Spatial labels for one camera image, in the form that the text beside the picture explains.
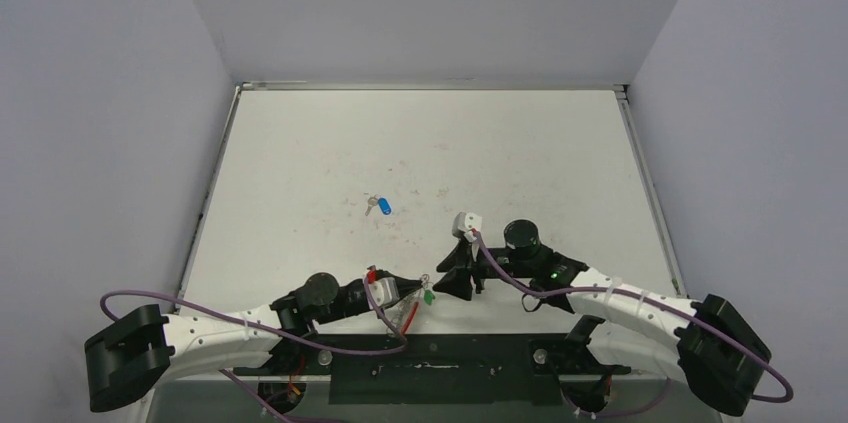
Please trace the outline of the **green capped key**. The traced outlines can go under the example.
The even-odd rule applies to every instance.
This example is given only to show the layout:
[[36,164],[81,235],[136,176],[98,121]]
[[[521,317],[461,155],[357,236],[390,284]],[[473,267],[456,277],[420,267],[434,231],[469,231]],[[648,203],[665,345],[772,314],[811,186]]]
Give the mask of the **green capped key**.
[[423,301],[427,306],[431,306],[436,299],[434,292],[430,289],[425,289],[423,292]]

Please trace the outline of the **metal keyring with red handle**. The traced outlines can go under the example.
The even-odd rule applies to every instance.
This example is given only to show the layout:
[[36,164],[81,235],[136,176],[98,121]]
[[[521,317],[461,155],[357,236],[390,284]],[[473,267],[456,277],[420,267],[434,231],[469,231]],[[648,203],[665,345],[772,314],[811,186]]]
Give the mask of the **metal keyring with red handle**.
[[423,288],[404,297],[396,307],[397,313],[393,323],[402,335],[405,335],[411,328],[419,310],[423,306],[427,306],[423,301],[423,292],[425,289],[431,290],[430,277],[424,274],[420,280],[424,283]]

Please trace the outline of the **blue capped key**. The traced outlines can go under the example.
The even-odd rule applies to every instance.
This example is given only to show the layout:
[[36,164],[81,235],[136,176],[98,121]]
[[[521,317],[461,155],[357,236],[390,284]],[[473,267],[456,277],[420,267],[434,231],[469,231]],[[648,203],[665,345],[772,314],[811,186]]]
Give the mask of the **blue capped key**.
[[392,213],[392,208],[386,198],[378,195],[372,195],[366,200],[366,210],[364,215],[369,216],[374,211],[379,211],[383,215],[390,215]]

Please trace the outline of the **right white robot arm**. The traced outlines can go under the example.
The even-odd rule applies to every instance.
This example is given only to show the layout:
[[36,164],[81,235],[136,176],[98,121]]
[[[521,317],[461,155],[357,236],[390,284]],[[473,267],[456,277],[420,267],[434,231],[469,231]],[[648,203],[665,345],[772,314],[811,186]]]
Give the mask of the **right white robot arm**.
[[684,382],[710,408],[740,417],[771,360],[764,341],[726,299],[666,296],[608,276],[545,245],[535,223],[510,222],[504,245],[481,238],[479,216],[461,213],[452,230],[456,246],[437,265],[437,292],[469,301],[488,280],[499,279],[539,303],[579,316],[584,333],[571,331],[568,364],[629,367]]

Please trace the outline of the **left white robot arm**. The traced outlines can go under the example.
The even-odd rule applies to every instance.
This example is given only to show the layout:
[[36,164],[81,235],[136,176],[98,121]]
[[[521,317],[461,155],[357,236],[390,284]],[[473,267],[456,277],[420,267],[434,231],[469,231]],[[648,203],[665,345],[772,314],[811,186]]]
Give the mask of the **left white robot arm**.
[[[371,268],[342,285],[319,272],[270,304],[222,313],[179,298],[174,304],[190,315],[166,314],[159,305],[140,306],[122,317],[100,301],[111,324],[84,344],[89,408],[105,413],[129,406],[158,384],[234,368],[290,371],[305,348],[344,356],[376,357],[403,352],[407,340],[386,310],[422,290],[422,279],[407,279]],[[320,343],[316,328],[366,313],[395,335],[397,344],[381,349],[339,348]]]

